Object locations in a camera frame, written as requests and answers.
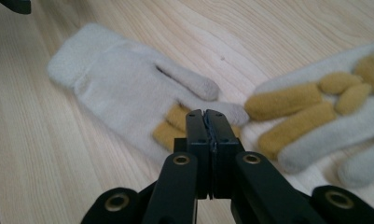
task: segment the yellow fingertip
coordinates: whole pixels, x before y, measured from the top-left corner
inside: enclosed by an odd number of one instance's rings
[[[347,72],[334,72],[322,77],[318,82],[320,90],[327,94],[341,94],[349,87],[360,84],[362,78]]]
[[[172,108],[166,115],[166,120],[171,123],[175,128],[185,132],[186,127],[186,115],[190,110],[179,104],[173,105]]]
[[[268,120],[294,114],[321,101],[317,85],[306,83],[253,95],[244,104],[244,109],[251,119]]]
[[[360,84],[347,89],[336,103],[335,110],[341,115],[349,115],[358,110],[372,92],[369,84]]]
[[[288,144],[335,118],[336,113],[329,102],[311,106],[263,133],[258,138],[258,147],[266,157],[276,160],[277,154]]]
[[[361,59],[354,68],[354,73],[370,84],[374,93],[374,54]]]
[[[174,126],[167,121],[163,121],[155,128],[152,136],[159,144],[170,152],[173,152],[174,138],[185,138],[186,134],[174,128]]]
[[[235,134],[235,136],[239,139],[242,138],[242,131],[240,130],[240,128],[238,126],[230,126],[230,128],[232,129],[233,133]]]

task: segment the glove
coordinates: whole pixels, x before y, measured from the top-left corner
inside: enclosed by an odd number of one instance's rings
[[[98,24],[68,39],[48,64],[49,77],[74,91],[78,101],[110,129],[158,162],[169,155],[152,132],[175,105],[213,109],[243,125],[241,105],[215,102],[216,84],[158,51]]]
[[[165,120],[152,133],[154,139],[169,151],[173,151],[174,138],[187,136],[186,115],[190,109],[181,105],[174,105],[166,115]],[[238,126],[230,126],[236,137],[241,138]]]
[[[294,73],[270,80],[256,88],[255,94],[268,94],[296,85],[318,83],[320,80],[324,82],[327,74],[338,71],[358,75],[364,82],[362,85],[365,86],[357,90],[362,92],[361,94],[346,93],[358,89],[350,87],[339,99],[326,96],[326,99],[332,102],[338,99],[335,110],[344,116],[338,116],[333,121],[322,123],[322,125],[314,127],[315,129],[287,142],[287,145],[277,155],[279,164],[286,172],[300,172],[336,150],[351,147],[367,140],[374,141],[374,94],[369,95],[370,90],[374,93],[372,67],[374,67],[374,43],[348,50]],[[355,87],[358,81],[352,80],[343,84]],[[352,101],[355,95],[358,96],[354,99],[357,103]],[[374,145],[344,162],[338,169],[338,175],[339,180],[349,188],[363,187],[374,181]]]

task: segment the wood grain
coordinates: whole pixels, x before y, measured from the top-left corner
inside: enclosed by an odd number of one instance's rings
[[[65,39],[99,22],[141,41],[220,86],[243,104],[256,85],[374,41],[374,1],[36,0],[22,16],[0,5],[0,220],[77,223],[114,187],[141,190],[160,165],[122,141],[51,83],[46,66]],[[261,131],[243,129],[252,149]],[[337,153],[299,175],[311,193],[338,185]],[[374,184],[353,192],[374,206]],[[229,202],[200,203],[199,223],[232,223]]]

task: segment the black object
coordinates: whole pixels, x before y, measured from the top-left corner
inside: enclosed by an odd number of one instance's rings
[[[231,200],[236,223],[374,223],[374,209],[345,189],[323,186],[311,197],[295,190],[264,156],[246,152],[214,110],[187,114],[187,138],[174,140],[155,183],[105,192],[82,223],[196,223],[207,195]]]
[[[30,3],[30,0],[0,0],[0,3],[20,14],[27,15],[32,13],[32,4]]]

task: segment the glove finger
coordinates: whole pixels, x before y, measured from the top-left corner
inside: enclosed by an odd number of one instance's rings
[[[361,59],[353,72],[360,76],[364,82],[371,85],[372,92],[374,93],[374,54]]]
[[[372,87],[366,83],[351,86],[340,96],[335,110],[341,115],[350,115],[364,105],[371,92]]]
[[[338,118],[285,147],[278,161],[288,173],[304,170],[325,155],[374,137],[374,97],[351,116]]]
[[[236,126],[242,126],[249,120],[248,114],[245,112],[242,105],[235,105],[224,102],[205,102],[192,94],[180,97],[178,102],[180,102],[181,105],[190,108],[191,110],[212,109],[221,112],[227,117],[227,120],[230,124]]]
[[[174,138],[185,138],[186,134],[172,126],[169,122],[163,121],[154,130],[152,136],[159,144],[170,152],[173,152]]]
[[[268,120],[295,114],[321,101],[322,96],[317,85],[307,83],[254,94],[247,99],[244,108],[251,119]]]
[[[258,138],[259,150],[269,159],[275,160],[283,147],[335,118],[335,111],[329,102],[313,105],[263,133]]]
[[[374,146],[348,159],[338,169],[340,181],[348,188],[361,188],[374,181]]]
[[[203,77],[158,54],[155,60],[162,74],[187,88],[202,100],[213,101],[218,97],[219,88],[210,78]]]
[[[184,106],[173,105],[166,115],[166,121],[176,130],[185,133],[187,131],[186,116],[189,112],[190,109]],[[241,130],[239,127],[231,125],[230,128],[232,129],[236,137],[241,138]]]
[[[319,63],[314,63],[293,73],[271,79],[258,86],[255,89],[255,93],[276,91],[306,82],[316,82],[323,76],[337,71],[352,71],[355,62],[373,52],[374,43],[343,51]]]

